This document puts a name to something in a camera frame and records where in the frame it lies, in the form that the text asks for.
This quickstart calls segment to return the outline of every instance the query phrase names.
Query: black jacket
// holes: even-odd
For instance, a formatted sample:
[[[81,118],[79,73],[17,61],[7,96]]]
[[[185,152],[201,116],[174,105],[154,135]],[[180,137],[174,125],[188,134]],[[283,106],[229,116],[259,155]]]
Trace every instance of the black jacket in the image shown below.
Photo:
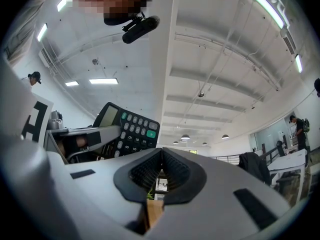
[[[256,153],[249,152],[240,154],[238,166],[265,184],[271,185],[270,172],[267,164]]]

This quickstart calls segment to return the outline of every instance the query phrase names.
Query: black button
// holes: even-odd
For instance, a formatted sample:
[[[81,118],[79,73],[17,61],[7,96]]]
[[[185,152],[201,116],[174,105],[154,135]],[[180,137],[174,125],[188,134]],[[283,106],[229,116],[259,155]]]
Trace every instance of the black button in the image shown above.
[[[150,140],[148,142],[148,147],[153,147],[155,145],[155,142],[153,140]]]
[[[128,141],[128,142],[133,142],[134,141],[134,137],[132,137],[132,136],[128,136],[127,138],[126,138],[126,140]]]
[[[140,138],[134,138],[134,143],[140,144]]]
[[[131,149],[131,152],[132,153],[139,152],[138,147],[137,146],[133,146],[132,149]]]
[[[147,141],[146,141],[145,139],[143,139],[143,140],[141,141],[141,145],[142,145],[142,146],[146,146],[146,145],[147,145]]]
[[[124,150],[129,152],[130,151],[131,146],[129,144],[124,144]]]

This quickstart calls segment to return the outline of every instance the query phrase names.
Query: backpack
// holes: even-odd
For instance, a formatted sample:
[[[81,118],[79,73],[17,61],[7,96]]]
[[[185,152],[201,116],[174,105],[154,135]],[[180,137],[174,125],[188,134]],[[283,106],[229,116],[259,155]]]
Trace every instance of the backpack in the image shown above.
[[[307,133],[310,131],[310,123],[309,123],[309,120],[308,119],[304,119],[302,120],[302,123],[303,123],[303,132],[304,133]]]

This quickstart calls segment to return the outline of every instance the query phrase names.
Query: white shirt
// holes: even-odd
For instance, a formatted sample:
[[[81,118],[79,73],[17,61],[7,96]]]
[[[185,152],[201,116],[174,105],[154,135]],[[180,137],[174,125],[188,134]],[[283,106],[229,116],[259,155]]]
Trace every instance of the white shirt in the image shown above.
[[[24,84],[25,87],[28,88],[28,90],[30,90],[30,92],[32,91],[32,85],[30,83],[30,78],[29,77],[25,77],[21,79],[22,83]]]

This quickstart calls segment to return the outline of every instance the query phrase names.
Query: floor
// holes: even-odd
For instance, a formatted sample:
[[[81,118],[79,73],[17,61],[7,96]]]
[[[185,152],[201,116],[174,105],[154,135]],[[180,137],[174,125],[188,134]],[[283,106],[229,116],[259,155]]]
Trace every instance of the floor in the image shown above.
[[[309,166],[305,170],[305,178],[304,178],[300,200],[302,200],[303,198],[306,198],[308,195],[309,183],[310,183],[310,166],[318,163],[320,163],[320,148],[312,151],[309,154],[309,164],[308,164]],[[293,207],[296,204],[298,190],[299,190],[299,183],[300,183],[300,179],[298,177],[295,177],[293,181],[283,185],[281,194],[289,202],[291,207]]]

